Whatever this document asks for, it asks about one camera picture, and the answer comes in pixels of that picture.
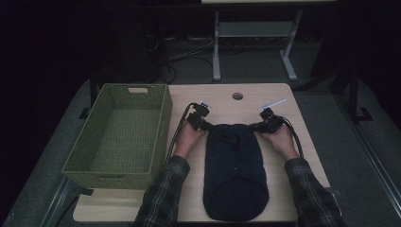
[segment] dark blue cloth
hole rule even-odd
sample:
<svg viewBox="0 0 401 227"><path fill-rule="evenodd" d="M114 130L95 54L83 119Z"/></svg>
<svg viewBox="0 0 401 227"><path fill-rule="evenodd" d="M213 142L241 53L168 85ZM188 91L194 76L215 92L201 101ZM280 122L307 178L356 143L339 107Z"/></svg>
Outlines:
<svg viewBox="0 0 401 227"><path fill-rule="evenodd" d="M246 125L216 125L206 142L203 204L216 220L256 218L269 201L256 137Z"/></svg>

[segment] person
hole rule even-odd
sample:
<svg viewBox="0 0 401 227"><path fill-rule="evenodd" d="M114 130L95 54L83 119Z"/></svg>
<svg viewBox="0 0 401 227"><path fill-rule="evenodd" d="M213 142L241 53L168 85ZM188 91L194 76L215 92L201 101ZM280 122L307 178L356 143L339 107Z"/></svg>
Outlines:
<svg viewBox="0 0 401 227"><path fill-rule="evenodd" d="M205 131L195 131L186 123L162 176L145 192L132 226L175 226L183 182L190 169L186 159L206 134ZM334 197L315 178L307 160L299 157L289 128L282 126L276 133L259 133L259 136L270 141L286 161L285 170L298 213L298 226L346 226Z"/></svg>

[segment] sleeve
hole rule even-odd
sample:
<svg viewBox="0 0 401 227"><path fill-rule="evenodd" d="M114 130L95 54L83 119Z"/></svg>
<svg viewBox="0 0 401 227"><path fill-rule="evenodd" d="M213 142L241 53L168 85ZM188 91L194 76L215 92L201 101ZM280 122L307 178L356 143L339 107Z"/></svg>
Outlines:
<svg viewBox="0 0 401 227"><path fill-rule="evenodd" d="M132 226L175 226L181 190L189 169L184 158L172 156L159 179L146 190Z"/></svg>
<svg viewBox="0 0 401 227"><path fill-rule="evenodd" d="M288 160L285 169L299 226L346 226L336 200L315 178L307 160Z"/></svg>

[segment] background table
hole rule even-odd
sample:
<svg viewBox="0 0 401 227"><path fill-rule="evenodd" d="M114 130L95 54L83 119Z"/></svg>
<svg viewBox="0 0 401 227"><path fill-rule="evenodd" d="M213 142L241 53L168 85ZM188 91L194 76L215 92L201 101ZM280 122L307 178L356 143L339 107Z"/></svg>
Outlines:
<svg viewBox="0 0 401 227"><path fill-rule="evenodd" d="M324 187L329 182L313 146L305 122L288 85L270 84L207 84L170 85L173 110L169 128L168 145L177 128L185 107L191 102L207 100L213 107L206 117L212 124L252 124L260 122L258 107L280 98L286 101L272 110L286 117L300 137L305 158L317 179ZM243 99L233 99L233 93L241 93ZM269 142L256 136L262 150L267 173L270 201L265 211L254 221L295 221L296 210L284 170L284 161L275 153ZM213 221L203 207L202 190L204 155L207 135L203 136L188 158L191 171L183 184L178 221ZM95 189L92 196L80 196L74 212L76 221L134 221L142 203L144 191L120 189Z"/></svg>

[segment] green woven basket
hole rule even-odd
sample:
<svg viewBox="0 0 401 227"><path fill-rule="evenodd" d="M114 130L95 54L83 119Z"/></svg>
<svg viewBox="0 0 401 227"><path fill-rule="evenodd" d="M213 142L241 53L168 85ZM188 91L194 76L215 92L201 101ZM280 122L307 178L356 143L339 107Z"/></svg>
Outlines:
<svg viewBox="0 0 401 227"><path fill-rule="evenodd" d="M62 173L86 188L146 189L161 173L172 109L164 84L105 84Z"/></svg>

